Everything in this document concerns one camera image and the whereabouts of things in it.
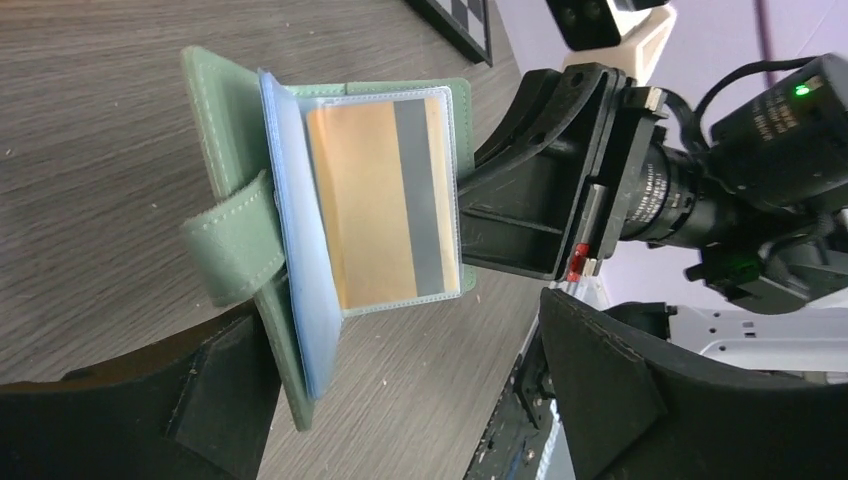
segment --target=gray stripe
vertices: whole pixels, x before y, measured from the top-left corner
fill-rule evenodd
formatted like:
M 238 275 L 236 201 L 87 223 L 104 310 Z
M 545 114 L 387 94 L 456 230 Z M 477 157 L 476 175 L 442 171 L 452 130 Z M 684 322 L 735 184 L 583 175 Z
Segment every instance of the gray stripe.
M 394 107 L 415 284 L 421 297 L 444 293 L 426 106 L 419 99 L 397 101 Z

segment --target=green wallet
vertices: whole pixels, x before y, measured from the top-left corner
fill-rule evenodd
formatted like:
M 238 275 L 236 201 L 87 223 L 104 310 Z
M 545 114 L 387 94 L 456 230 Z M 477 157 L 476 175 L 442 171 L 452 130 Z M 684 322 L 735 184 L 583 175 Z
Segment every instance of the green wallet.
M 182 52 L 195 123 L 218 204 L 185 222 L 182 234 L 216 306 L 255 301 L 280 371 L 295 427 L 312 425 L 289 303 L 285 254 L 273 198 L 268 142 L 255 72 L 201 47 Z M 288 87 L 298 96 L 340 96 L 448 86 L 457 126 L 457 174 L 474 170 L 471 88 L 464 79 L 361 82 Z M 476 283 L 463 268 L 463 291 Z

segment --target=red clip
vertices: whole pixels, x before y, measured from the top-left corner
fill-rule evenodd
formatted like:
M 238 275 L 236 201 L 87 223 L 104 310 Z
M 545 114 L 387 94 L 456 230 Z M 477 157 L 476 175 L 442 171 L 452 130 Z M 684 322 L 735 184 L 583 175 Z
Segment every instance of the red clip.
M 583 267 L 583 259 L 589 255 L 589 244 L 578 243 L 574 247 L 574 256 L 571 257 L 571 264 L 568 266 L 568 273 L 565 276 L 567 282 L 577 282 L 580 280 L 580 269 Z

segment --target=checkerboard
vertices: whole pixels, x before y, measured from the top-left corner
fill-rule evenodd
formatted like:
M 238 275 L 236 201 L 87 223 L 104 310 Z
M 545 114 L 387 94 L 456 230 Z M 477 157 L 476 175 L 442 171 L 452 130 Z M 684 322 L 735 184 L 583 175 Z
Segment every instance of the checkerboard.
M 486 11 L 483 2 L 486 0 L 435 0 L 454 20 L 457 21 L 477 42 L 477 45 L 486 51 L 488 41 L 486 39 Z

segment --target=table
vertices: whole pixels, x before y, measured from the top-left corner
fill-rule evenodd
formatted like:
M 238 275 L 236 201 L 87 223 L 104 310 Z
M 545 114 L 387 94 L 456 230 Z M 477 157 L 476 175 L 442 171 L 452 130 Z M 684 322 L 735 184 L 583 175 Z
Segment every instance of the table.
M 401 0 L 0 3 L 0 382 L 55 380 L 217 313 L 178 237 L 213 204 L 179 68 L 199 44 L 289 84 L 464 76 L 479 145 L 519 74 Z M 349 321 L 313 431 L 285 398 L 260 478 L 460 478 L 540 283 L 481 272 L 464 298 Z

